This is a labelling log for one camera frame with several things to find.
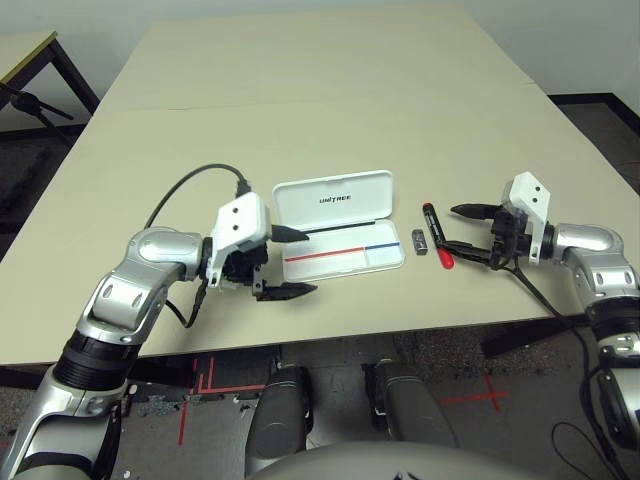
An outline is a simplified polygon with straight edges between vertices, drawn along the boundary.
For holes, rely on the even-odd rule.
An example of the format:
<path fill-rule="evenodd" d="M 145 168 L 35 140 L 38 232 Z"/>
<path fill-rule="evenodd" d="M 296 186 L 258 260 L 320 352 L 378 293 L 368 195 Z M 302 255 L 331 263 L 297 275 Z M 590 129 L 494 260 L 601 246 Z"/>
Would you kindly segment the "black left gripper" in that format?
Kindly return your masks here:
<path fill-rule="evenodd" d="M 294 228 L 273 224 L 270 239 L 275 243 L 295 243 L 308 241 L 309 236 Z M 265 243 L 245 252 L 234 251 L 225 260 L 222 276 L 233 284 L 250 286 L 252 295 L 258 302 L 288 301 L 318 289 L 316 285 L 308 283 L 284 282 L 276 286 L 269 285 L 262 272 L 267 263 L 268 249 Z"/>

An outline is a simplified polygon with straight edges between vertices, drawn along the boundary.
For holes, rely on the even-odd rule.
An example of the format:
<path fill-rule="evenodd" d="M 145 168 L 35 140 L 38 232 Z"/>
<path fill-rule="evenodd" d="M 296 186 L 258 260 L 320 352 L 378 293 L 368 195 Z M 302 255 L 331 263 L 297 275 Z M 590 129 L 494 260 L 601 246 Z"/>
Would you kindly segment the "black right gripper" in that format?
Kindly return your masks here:
<path fill-rule="evenodd" d="M 494 219 L 491 233 L 494 235 L 490 250 L 461 241 L 444 241 L 441 247 L 451 255 L 473 261 L 488 262 L 492 269 L 505 267 L 511 260 L 528 257 L 531 235 L 526 233 L 528 216 L 517 210 L 511 213 L 497 205 L 465 203 L 450 208 L 452 213 L 475 220 Z"/>

